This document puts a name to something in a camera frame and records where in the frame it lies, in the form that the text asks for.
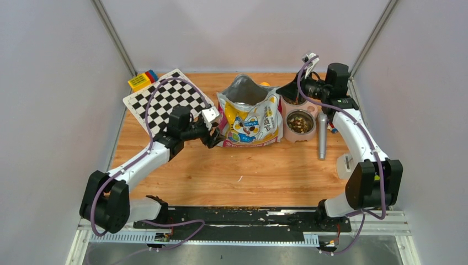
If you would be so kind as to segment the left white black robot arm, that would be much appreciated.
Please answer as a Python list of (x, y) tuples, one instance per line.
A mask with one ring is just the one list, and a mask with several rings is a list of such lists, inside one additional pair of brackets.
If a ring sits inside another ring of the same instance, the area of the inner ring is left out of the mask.
[(185, 142), (200, 139), (208, 148), (223, 141), (218, 129), (221, 115), (217, 108), (203, 109), (192, 119), (189, 107), (176, 106), (169, 115), (165, 131), (150, 138), (149, 144), (121, 166), (89, 178), (79, 214), (88, 220), (97, 236), (119, 232), (127, 223), (149, 221), (154, 227), (168, 224), (167, 203), (157, 196), (130, 199), (130, 192), (150, 173), (172, 160)]

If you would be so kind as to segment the pet food bag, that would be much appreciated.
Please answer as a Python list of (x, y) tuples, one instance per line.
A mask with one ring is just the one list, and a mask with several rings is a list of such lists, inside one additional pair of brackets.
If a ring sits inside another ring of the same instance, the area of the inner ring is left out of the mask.
[(275, 87), (262, 86), (240, 74), (217, 93), (217, 99), (221, 114), (218, 128), (225, 137), (218, 146), (262, 147), (281, 142), (283, 118)]

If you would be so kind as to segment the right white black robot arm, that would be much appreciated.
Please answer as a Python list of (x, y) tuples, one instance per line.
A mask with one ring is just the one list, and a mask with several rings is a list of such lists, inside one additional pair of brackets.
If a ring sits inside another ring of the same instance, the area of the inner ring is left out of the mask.
[(329, 64), (324, 79), (313, 79), (305, 71), (300, 70), (277, 92), (289, 100), (304, 99), (321, 106), (349, 150), (337, 160), (338, 176), (347, 180), (344, 193), (320, 201), (321, 211), (315, 215), (317, 227), (327, 231), (337, 218), (395, 205), (403, 165), (390, 159), (366, 128), (358, 104), (348, 95), (347, 65)]

